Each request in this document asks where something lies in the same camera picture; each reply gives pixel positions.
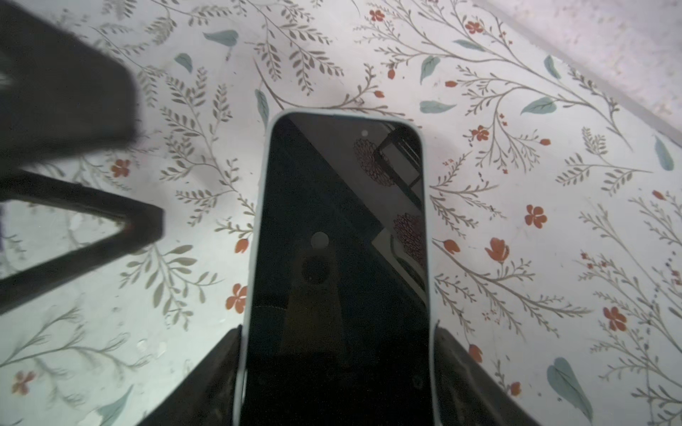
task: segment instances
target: grey-green leaf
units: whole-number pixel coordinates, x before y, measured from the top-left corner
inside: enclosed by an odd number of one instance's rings
[[[184,267],[189,267],[189,266],[192,266],[193,264],[196,263],[196,259],[192,259],[192,258],[175,258],[175,259],[171,260],[170,262],[168,262],[168,264],[171,264],[171,263],[173,263],[173,262],[179,263],[179,264],[181,264],[181,265],[184,266]]]
[[[554,360],[554,365],[547,368],[547,381],[559,396],[573,404],[592,423],[592,404],[582,391],[571,365],[564,358]]]
[[[554,78],[561,78],[561,74],[557,71],[556,67],[554,66],[554,59],[552,58],[552,55],[547,55],[545,58],[545,68],[547,69],[547,72],[552,74],[552,77]]]
[[[537,101],[532,101],[521,110],[521,114],[529,112],[531,114],[549,114],[557,110],[557,105],[549,97],[541,97]]]
[[[176,247],[176,248],[170,250],[167,254],[171,254],[171,253],[173,253],[173,254],[182,254],[182,253],[186,253],[186,252],[190,251],[191,249],[192,249],[192,246],[189,245],[189,244],[187,244],[187,245],[181,245],[181,246],[179,246],[179,247]]]
[[[261,118],[263,119],[263,125],[267,129],[267,118],[270,115],[270,108],[267,106],[267,98],[265,97],[265,94],[256,89],[256,103],[258,105],[258,113],[261,115]]]
[[[445,112],[456,105],[445,105],[438,101],[421,101],[419,103],[419,110],[424,114],[439,114]]]
[[[124,396],[120,397],[111,404],[108,404],[107,406],[99,407],[97,409],[97,413],[102,416],[102,422],[100,423],[100,426],[111,426],[114,424],[116,419],[119,418],[123,412],[125,403],[128,402],[128,395],[130,395],[131,390],[132,386],[128,388],[128,391]]]
[[[476,44],[476,43],[470,42],[468,40],[455,40],[455,43],[457,43],[461,47],[465,47],[467,49],[480,50],[482,52],[486,51],[486,49],[484,49],[483,46],[481,46],[480,44]]]
[[[658,155],[658,162],[661,164],[663,170],[669,172],[675,168],[675,163],[673,162],[666,145],[664,145],[663,141],[660,140],[658,136],[656,136],[656,145],[654,145],[654,147],[656,148],[656,155]]]
[[[184,66],[187,71],[192,73],[192,58],[186,54],[186,53],[181,53],[175,57],[175,62],[178,62],[180,65]]]
[[[153,274],[149,276],[149,279],[147,280],[147,284],[145,284],[145,288],[151,287],[152,284],[154,284],[154,280],[156,279],[156,276],[159,274],[159,270],[157,269],[154,271]]]
[[[156,287],[156,290],[154,290],[154,296],[152,298],[152,301],[154,303],[154,307],[158,307],[159,304],[161,303],[161,297],[164,295],[164,282],[161,281],[159,285]]]
[[[421,78],[419,79],[420,84],[426,77],[429,77],[431,74],[433,74],[433,71],[436,69],[436,65],[438,65],[440,62],[441,58],[436,58],[433,56],[429,56],[428,58],[424,59],[424,62],[421,63]]]
[[[233,47],[237,44],[237,39],[239,34],[233,29],[228,29],[225,31],[219,31],[217,33],[204,33],[206,40],[211,40],[212,42],[217,42],[224,44],[228,47]]]

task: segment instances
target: floral tablecloth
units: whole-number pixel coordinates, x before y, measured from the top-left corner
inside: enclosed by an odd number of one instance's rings
[[[432,315],[540,423],[681,422],[682,153],[495,16],[465,0],[23,3],[128,67],[141,109],[130,149],[31,169],[158,205],[167,226],[0,317],[0,424],[135,424],[241,323],[265,126],[297,106],[421,127]],[[3,209],[4,275],[116,229]]]

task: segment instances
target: red flower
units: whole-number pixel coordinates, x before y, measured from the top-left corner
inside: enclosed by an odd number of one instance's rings
[[[247,248],[249,248],[249,240],[242,238],[235,246],[235,253],[244,253]]]
[[[460,246],[457,245],[457,243],[455,243],[455,242],[452,241],[452,240],[445,240],[445,241],[443,241],[443,247],[445,247],[445,249],[446,249],[447,251],[449,251],[450,254],[455,254],[455,253],[459,253],[459,252],[460,252]]]
[[[482,33],[484,31],[483,27],[481,27],[480,22],[468,21],[464,28],[469,30],[469,34]]]
[[[490,248],[486,248],[488,256],[497,262],[504,262],[509,257],[509,246],[505,244],[504,240],[493,238],[490,240]]]
[[[384,15],[380,10],[370,10],[370,15],[372,16],[372,20],[377,20],[379,22],[383,21],[383,19],[386,17],[386,15]]]
[[[616,331],[616,328],[618,328],[620,331],[625,331],[625,323],[627,322],[627,318],[625,315],[618,312],[617,307],[612,307],[610,311],[607,307],[605,307],[604,316],[609,320],[608,328],[612,329],[613,331]]]
[[[232,306],[234,306],[235,311],[237,311],[238,314],[242,314],[244,312],[244,307],[246,306],[247,289],[248,286],[242,287],[241,284],[235,284],[232,287],[232,294],[234,294],[234,296],[229,296],[227,298],[225,309],[232,309]]]
[[[20,371],[14,376],[14,384],[12,385],[12,393],[19,393],[19,395],[28,395],[29,387],[28,382],[35,379],[35,373],[29,371],[29,373],[24,377],[24,372]]]
[[[488,130],[485,130],[482,125],[478,126],[478,130],[471,131],[471,137],[476,136],[478,140],[488,140]]]
[[[130,165],[130,160],[127,159],[126,161],[123,161],[122,159],[116,160],[113,166],[111,166],[111,171],[114,172],[114,177],[119,177],[123,175],[124,177],[128,177],[130,174],[130,169],[128,166]]]
[[[469,345],[469,356],[479,364],[483,362],[483,351],[476,345]]]
[[[542,229],[542,224],[547,222],[547,216],[543,214],[545,211],[542,207],[533,208],[532,205],[528,204],[526,210],[528,211],[528,215],[526,215],[526,225],[530,226],[531,224],[535,224],[536,228]]]
[[[519,382],[514,382],[511,384],[509,387],[509,390],[511,391],[511,396],[517,397],[521,394],[521,383]]]

